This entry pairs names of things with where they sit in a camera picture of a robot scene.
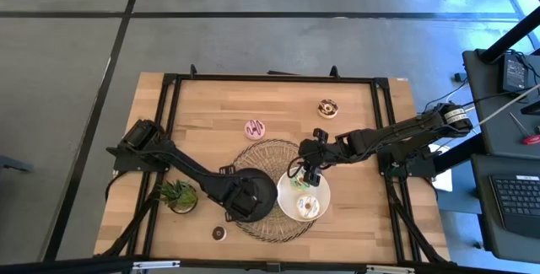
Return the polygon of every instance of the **potted plant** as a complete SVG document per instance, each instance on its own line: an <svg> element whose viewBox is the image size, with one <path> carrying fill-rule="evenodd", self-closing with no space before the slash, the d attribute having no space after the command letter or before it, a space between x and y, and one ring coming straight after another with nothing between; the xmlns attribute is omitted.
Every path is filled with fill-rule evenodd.
<svg viewBox="0 0 540 274"><path fill-rule="evenodd" d="M167 181L159 188L160 200L163 201L172 212L185 214L197 205L197 192L195 188L185 181L177 180L175 183Z"/></svg>

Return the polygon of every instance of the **white cable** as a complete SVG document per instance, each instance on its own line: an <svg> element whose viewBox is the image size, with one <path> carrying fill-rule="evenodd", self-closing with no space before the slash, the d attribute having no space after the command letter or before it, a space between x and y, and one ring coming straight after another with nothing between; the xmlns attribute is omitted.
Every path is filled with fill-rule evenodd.
<svg viewBox="0 0 540 274"><path fill-rule="evenodd" d="M495 116L496 116L497 114L499 114L501 111L506 110L507 107L513 105L517 100L519 100L519 99L521 99L521 98L527 96L527 95L530 94L533 90L538 89L538 88L540 88L540 83L537 84L537 85L535 85L535 86L533 86L532 88L530 88L530 89L529 89L528 91L526 91L525 93L523 93L523 94L521 94L521 95L515 97L511 102L507 103L506 105L503 105L503 107L501 107L500 109L498 109L498 110L496 110L495 112L493 112L493 114L487 116L485 119L483 119L482 121L480 121L476 126L473 126L472 128L475 129L475 128L481 126L482 124L488 122L488 120L490 120L491 118L495 117ZM439 146L439 148L437 148L437 149L435 150L435 152L439 151L440 148L444 147L445 145L447 145L447 144L450 143L450 142L453 142L453 141L456 140L456 139L457 139L457 137L456 137L456 138L450 139L449 141L445 142L444 144L441 144L441 145Z"/></svg>
<svg viewBox="0 0 540 274"><path fill-rule="evenodd" d="M465 87L468 86L468 85L469 85L469 83L465 83L465 85L459 87L455 92L452 92L451 94L449 94L448 97L446 97L446 103L448 103L448 100L450 99L450 97L451 97L453 94L459 92L460 89L463 89L463 88L465 88Z"/></svg>

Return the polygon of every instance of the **gray floor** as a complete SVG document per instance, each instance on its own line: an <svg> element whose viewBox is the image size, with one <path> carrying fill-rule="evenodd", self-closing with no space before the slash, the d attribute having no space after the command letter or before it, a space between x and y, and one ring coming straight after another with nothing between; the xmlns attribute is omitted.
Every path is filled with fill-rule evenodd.
<svg viewBox="0 0 540 274"><path fill-rule="evenodd" d="M127 0L0 0L0 10L115 10ZM137 0L137 11L365 11L509 13L508 0ZM461 53L487 47L515 23L410 19L132 19L91 148L62 259L91 256L113 158L140 72L267 70L409 78L418 110L457 86ZM0 154L35 171L0 175L0 264L35 261L105 70L118 19L0 19ZM528 40L516 49L531 51ZM467 102L468 89L453 99ZM479 239L443 212L452 259L466 266L537 271L462 245ZM491 255L482 252L482 256Z"/></svg>

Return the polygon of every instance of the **green plant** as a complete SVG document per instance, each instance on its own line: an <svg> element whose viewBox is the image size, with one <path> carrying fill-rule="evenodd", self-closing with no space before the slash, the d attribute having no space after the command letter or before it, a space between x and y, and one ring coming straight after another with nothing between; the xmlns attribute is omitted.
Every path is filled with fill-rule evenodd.
<svg viewBox="0 0 540 274"><path fill-rule="evenodd" d="M195 189L187 182L177 180L174 184L167 181L159 188L160 198L167 207L185 210L197 202Z"/></svg>

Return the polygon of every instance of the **white plate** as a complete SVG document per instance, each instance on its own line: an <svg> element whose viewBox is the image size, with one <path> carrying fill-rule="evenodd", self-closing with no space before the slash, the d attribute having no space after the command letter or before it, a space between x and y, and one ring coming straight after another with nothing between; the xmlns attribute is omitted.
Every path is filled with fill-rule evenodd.
<svg viewBox="0 0 540 274"><path fill-rule="evenodd" d="M297 168L292 168L290 171L294 173L296 169ZM309 219L302 218L298 213L298 209L296 208L298 198L300 198L302 195L308 194L313 195L319 201L320 207L320 211L317 216ZM324 176L321 175L321 182L319 186L310 186L307 191L299 191L290 184L290 178L287 176L287 173L283 173L278 181L278 204L287 216L296 221L313 221L322 216L330 205L330 186L328 185L328 182Z"/></svg>

